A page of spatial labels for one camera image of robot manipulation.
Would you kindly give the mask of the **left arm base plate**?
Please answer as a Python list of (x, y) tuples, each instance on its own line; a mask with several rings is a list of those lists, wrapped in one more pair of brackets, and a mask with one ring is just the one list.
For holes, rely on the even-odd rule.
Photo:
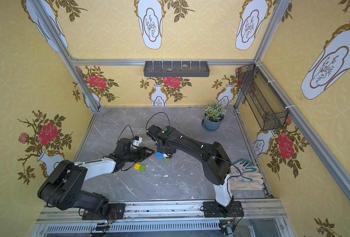
[(100, 213), (86, 210), (83, 213), (82, 220), (122, 220), (125, 213), (125, 203), (109, 203)]

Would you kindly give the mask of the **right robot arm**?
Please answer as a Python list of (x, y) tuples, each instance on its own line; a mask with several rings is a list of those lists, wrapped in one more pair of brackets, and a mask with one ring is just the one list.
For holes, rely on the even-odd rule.
[(232, 162), (220, 143), (197, 141), (171, 126), (161, 129), (152, 125), (146, 129), (146, 134), (156, 143), (161, 153), (172, 155), (176, 150), (181, 150), (200, 161), (206, 179), (213, 183), (215, 201), (224, 207), (231, 203), (228, 179)]

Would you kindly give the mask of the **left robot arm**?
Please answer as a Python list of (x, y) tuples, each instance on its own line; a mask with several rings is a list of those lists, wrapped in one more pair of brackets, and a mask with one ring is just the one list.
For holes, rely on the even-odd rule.
[(125, 163), (133, 165), (144, 161), (155, 151), (135, 146), (131, 139), (122, 138), (114, 152), (99, 160), (74, 163), (61, 161), (38, 190), (37, 196), (50, 207), (60, 210), (80, 208), (105, 216), (109, 200), (100, 194), (82, 190), (84, 181), (121, 171)]

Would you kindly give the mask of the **potted plant blue pot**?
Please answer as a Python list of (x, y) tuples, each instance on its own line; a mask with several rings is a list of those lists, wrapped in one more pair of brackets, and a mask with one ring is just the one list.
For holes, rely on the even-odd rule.
[(223, 102), (211, 102), (204, 108), (203, 127), (208, 131), (218, 130), (225, 114), (226, 109)]

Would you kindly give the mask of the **blue long lego brick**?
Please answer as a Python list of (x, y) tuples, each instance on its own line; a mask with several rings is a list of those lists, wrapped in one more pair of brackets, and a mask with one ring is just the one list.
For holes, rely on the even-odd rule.
[(156, 158), (157, 159), (165, 159), (166, 156), (165, 156), (165, 154), (162, 154), (162, 153), (156, 153)]

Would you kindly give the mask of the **aluminium front rail frame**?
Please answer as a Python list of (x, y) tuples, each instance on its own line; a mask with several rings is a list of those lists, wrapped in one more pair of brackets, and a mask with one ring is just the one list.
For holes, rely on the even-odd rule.
[(125, 203), (122, 220), (82, 220), (84, 211), (70, 208), (60, 211), (44, 207), (31, 231), (32, 237), (47, 234), (92, 233), (97, 226), (110, 226), (104, 233), (155, 231), (219, 230), (226, 223), (228, 236), (240, 231), (241, 236), (293, 237), (291, 223), (279, 199), (238, 199), (244, 216), (206, 218), (200, 210), (203, 202), (212, 200), (155, 200), (111, 202)]

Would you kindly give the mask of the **grey wall shelf tray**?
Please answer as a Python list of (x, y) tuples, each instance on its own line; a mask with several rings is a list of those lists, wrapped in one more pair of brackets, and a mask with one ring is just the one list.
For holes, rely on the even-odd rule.
[(151, 60), (145, 61), (144, 76), (149, 77), (209, 77), (208, 61), (203, 60)]

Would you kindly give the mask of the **yellow lego brick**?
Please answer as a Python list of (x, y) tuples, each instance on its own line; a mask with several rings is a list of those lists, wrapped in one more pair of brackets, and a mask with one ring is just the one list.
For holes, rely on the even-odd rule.
[(139, 170), (140, 169), (140, 164), (135, 164), (134, 169)]

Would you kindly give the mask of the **work glove with teal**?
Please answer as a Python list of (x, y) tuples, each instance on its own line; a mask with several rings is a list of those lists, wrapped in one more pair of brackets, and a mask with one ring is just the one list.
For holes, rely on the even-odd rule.
[(259, 169), (250, 161), (239, 159), (231, 166), (229, 185), (231, 190), (263, 190), (264, 179)]

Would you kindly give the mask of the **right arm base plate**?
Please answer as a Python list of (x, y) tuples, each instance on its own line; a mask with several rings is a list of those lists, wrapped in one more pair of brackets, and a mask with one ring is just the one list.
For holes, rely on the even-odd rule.
[(243, 217), (244, 212), (240, 201), (231, 201), (227, 207), (217, 201), (206, 201), (200, 207), (206, 218), (236, 218)]

